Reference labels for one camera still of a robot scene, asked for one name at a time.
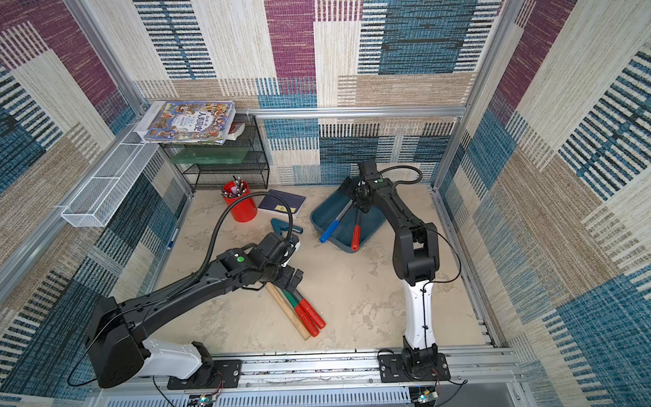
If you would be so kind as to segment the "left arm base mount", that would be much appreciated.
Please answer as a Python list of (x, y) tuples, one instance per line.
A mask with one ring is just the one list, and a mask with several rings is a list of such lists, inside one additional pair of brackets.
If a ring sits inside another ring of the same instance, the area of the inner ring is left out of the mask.
[(200, 367), (188, 379), (170, 377), (166, 389), (174, 391), (215, 391), (218, 388), (237, 388), (241, 372), (242, 360), (213, 360), (206, 367)]

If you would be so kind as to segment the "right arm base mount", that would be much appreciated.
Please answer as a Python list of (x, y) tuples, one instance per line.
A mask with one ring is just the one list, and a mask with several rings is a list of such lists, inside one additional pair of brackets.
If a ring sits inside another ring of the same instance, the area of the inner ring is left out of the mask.
[(415, 362), (390, 349), (380, 349), (376, 359), (383, 383), (445, 382), (451, 378), (449, 363), (442, 353), (430, 354)]

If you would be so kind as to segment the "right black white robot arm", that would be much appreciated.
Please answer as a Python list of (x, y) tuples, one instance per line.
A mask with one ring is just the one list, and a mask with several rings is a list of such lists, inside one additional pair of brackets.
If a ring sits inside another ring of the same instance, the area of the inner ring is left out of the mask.
[(358, 169), (354, 205), (364, 212), (380, 210), (394, 232), (393, 269), (405, 289), (407, 316), (401, 356), (406, 374), (423, 379), (437, 366), (430, 285), (440, 267), (438, 234), (432, 222), (421, 220), (398, 195), (399, 185), (417, 184), (423, 174), (407, 164), (379, 170), (374, 160), (360, 162)]

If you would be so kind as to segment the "dark hoe with red grip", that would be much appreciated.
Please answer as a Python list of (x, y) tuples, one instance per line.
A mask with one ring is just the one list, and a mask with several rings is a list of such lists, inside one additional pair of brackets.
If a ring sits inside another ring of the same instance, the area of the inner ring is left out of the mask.
[(357, 209), (355, 223), (354, 223), (354, 233), (351, 241), (351, 249), (356, 252), (359, 250), (360, 238), (361, 238), (361, 220), (363, 212), (360, 209)]

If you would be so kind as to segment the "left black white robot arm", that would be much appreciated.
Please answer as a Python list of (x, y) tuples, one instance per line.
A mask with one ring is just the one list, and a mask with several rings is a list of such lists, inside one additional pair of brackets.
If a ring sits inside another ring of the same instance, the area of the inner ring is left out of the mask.
[(297, 235), (267, 234), (259, 244), (229, 249), (205, 268), (157, 291), (118, 302), (110, 297), (94, 308), (86, 329), (87, 355), (100, 388), (114, 388), (134, 376), (168, 376), (195, 388), (214, 386), (218, 376), (210, 352), (197, 341), (153, 340), (161, 327), (199, 305), (235, 292), (273, 284), (294, 293), (303, 272), (288, 262), (300, 246)]

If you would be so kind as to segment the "chrome hoe with blue grip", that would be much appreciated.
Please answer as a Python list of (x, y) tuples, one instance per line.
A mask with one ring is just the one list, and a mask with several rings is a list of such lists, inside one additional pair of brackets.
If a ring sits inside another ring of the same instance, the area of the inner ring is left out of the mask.
[(349, 202), (337, 214), (335, 219), (330, 223), (330, 225), (327, 227), (327, 229), (325, 229), (325, 231), (322, 233), (322, 235), (320, 237), (320, 242), (322, 244), (327, 242), (329, 240), (329, 238), (331, 237), (331, 235), (335, 232), (335, 230), (337, 230), (342, 218), (344, 217), (344, 215), (347, 214), (347, 212), (352, 207), (352, 205), (353, 205), (353, 200), (349, 200)]

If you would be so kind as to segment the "teal plastic storage box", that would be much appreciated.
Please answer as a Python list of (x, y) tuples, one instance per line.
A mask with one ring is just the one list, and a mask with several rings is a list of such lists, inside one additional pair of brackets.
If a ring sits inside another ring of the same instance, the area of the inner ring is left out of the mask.
[[(310, 215), (312, 225), (320, 234), (327, 229), (343, 207), (353, 200), (353, 188), (358, 183), (368, 183), (376, 189), (374, 205), (368, 213), (363, 213), (361, 220), (361, 238), (359, 249), (367, 243), (375, 232), (384, 223), (388, 223), (394, 231), (393, 250), (401, 253), (403, 249), (412, 244), (412, 235), (408, 224), (407, 210), (401, 198), (398, 197), (396, 183), (388, 178), (371, 178), (365, 180), (359, 177), (348, 177), (337, 188), (337, 191), (330, 195)], [(357, 208), (352, 207), (342, 218), (337, 230), (331, 235), (326, 243), (334, 244), (339, 249), (352, 254), (350, 245), (354, 233), (354, 223)]]

